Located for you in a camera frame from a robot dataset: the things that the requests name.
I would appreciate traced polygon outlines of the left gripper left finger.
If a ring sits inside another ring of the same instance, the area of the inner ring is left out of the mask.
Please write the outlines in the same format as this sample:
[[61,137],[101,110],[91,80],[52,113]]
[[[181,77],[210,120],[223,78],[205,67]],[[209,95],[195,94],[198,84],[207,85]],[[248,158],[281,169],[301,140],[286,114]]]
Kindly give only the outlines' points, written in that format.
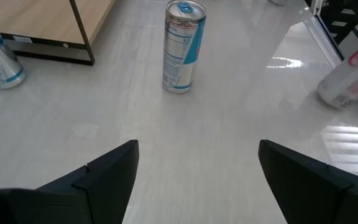
[[0,224],[122,224],[138,163],[133,139],[37,189],[0,189]]

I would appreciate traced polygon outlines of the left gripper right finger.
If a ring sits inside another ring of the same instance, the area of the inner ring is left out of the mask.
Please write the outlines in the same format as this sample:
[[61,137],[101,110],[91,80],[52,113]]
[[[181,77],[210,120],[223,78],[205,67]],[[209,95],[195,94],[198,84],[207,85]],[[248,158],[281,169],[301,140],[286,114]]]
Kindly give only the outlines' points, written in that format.
[[288,224],[358,224],[358,175],[265,139],[258,158]]

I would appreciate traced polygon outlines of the tall white black-topped can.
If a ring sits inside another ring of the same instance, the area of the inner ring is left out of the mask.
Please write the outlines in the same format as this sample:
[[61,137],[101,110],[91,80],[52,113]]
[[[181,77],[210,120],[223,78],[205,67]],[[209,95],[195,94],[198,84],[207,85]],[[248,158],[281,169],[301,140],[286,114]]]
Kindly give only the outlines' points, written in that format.
[[316,92],[325,103],[337,109],[358,101],[358,49],[318,83]]

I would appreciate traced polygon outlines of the wooden shelf with black frame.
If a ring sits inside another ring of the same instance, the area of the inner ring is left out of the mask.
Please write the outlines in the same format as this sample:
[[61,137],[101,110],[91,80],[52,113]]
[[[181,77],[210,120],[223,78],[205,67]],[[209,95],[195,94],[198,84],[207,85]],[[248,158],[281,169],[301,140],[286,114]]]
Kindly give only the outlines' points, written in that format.
[[116,0],[0,0],[0,34],[21,57],[93,65],[92,44]]

